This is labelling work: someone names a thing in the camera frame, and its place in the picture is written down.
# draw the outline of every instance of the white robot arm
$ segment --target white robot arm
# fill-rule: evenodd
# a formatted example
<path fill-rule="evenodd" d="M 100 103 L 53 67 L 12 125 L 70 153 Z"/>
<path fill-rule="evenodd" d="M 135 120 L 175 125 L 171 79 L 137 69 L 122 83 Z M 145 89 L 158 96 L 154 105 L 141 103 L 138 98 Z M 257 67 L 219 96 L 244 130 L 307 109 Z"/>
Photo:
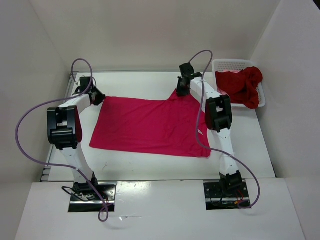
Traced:
<path fill-rule="evenodd" d="M 77 88 L 76 93 L 78 91 L 81 93 L 87 88 L 90 77 L 81 77 L 79 82 L 80 86 Z M 99 105 L 105 97 L 106 95 L 102 94 L 92 84 L 88 93 L 73 98 L 59 107 L 49 107 L 47 110 L 47 134 L 49 142 L 61 151 L 70 166 L 81 170 L 94 186 L 98 185 L 98 181 L 94 172 L 88 166 L 81 147 L 83 133 L 79 114 L 90 107 L 91 104 Z M 80 193 L 90 194 L 93 190 L 87 181 L 78 171 L 72 170 L 72 173 L 74 188 Z"/>
<path fill-rule="evenodd" d="M 190 63 L 180 66 L 181 76 L 178 78 L 176 93 L 178 96 L 190 94 L 190 90 L 202 95 L 204 86 L 204 99 L 202 110 L 205 113 L 205 124 L 219 143 L 221 150 L 231 155 L 234 154 L 231 142 L 232 111 L 228 95 L 221 95 L 214 90 L 204 79 L 202 74 L 195 73 Z M 235 160 L 226 154 L 220 158 L 220 184 L 223 191 L 234 191 L 242 184 L 242 177 Z"/>

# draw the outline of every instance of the white basket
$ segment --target white basket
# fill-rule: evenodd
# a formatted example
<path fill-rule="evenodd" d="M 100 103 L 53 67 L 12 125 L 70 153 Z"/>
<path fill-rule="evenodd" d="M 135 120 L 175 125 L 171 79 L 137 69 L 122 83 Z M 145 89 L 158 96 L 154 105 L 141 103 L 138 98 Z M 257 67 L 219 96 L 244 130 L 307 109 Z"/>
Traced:
<path fill-rule="evenodd" d="M 248 67 L 256 67 L 256 65 L 252 61 L 247 60 L 241 60 L 241 59 L 216 59 L 212 61 L 212 72 L 213 72 L 213 80 L 217 82 L 216 80 L 216 72 L 223 72 L 225 70 L 233 71 L 241 71 Z M 264 90 L 262 89 L 261 82 L 258 84 L 258 87 L 256 88 L 256 91 L 258 92 L 259 97 L 259 105 L 258 107 L 263 107 L 266 105 L 266 99 Z M 231 103 L 231 107 L 246 107 L 243 104 L 238 103 Z"/>

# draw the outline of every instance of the pink fabric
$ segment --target pink fabric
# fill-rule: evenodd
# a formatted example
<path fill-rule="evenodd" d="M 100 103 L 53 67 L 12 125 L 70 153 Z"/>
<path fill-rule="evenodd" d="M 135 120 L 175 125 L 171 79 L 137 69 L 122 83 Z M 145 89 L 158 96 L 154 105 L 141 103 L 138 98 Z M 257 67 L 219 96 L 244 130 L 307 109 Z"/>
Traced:
<path fill-rule="evenodd" d="M 211 151 L 196 140 L 200 104 L 191 95 L 168 100 L 108 96 L 102 105 L 90 147 L 182 157 L 209 157 Z M 205 114 L 199 122 L 199 139 L 209 147 Z"/>

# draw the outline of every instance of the red cloth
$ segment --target red cloth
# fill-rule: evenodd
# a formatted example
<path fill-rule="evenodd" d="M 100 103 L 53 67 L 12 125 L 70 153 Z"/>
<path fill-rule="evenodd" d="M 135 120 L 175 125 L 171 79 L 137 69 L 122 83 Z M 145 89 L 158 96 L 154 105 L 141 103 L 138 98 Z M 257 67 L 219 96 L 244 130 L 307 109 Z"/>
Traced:
<path fill-rule="evenodd" d="M 247 67 L 239 73 L 215 72 L 216 85 L 225 91 L 233 104 L 244 104 L 249 109 L 259 105 L 257 87 L 263 77 L 256 67 Z"/>
<path fill-rule="evenodd" d="M 209 157 L 211 151 L 196 140 L 200 104 L 191 95 L 168 100 L 108 96 L 102 105 L 90 147 L 181 157 Z M 205 114 L 199 121 L 199 139 L 209 147 Z"/>

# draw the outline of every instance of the white table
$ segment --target white table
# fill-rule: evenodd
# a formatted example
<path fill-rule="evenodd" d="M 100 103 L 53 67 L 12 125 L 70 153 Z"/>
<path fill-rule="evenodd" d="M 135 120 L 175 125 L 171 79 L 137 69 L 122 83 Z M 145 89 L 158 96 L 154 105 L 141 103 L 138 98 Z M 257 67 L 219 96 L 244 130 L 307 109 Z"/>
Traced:
<path fill-rule="evenodd" d="M 252 209 L 206 210 L 202 180 L 118 182 L 115 212 L 68 213 L 71 182 L 34 183 L 16 240 L 304 240 L 286 182 L 260 179 Z M 250 198 L 256 183 L 247 180 Z"/>
<path fill-rule="evenodd" d="M 76 80 L 89 73 L 78 73 Z M 107 96 L 166 100 L 177 87 L 179 72 L 97 72 L 93 75 L 98 89 Z M 205 79 L 215 86 L 213 74 Z M 80 115 L 83 130 L 82 149 L 99 181 L 151 181 L 219 179 L 220 153 L 210 158 L 178 157 L 159 154 L 102 150 L 89 147 L 101 106 L 90 106 Z M 233 108 L 231 140 L 235 156 L 249 166 L 258 178 L 275 178 L 256 111 Z M 218 147 L 208 132 L 212 147 Z M 63 155 L 53 148 L 50 163 L 64 163 Z M 252 178 L 241 165 L 244 179 Z M 71 170 L 52 167 L 48 180 L 73 181 Z"/>

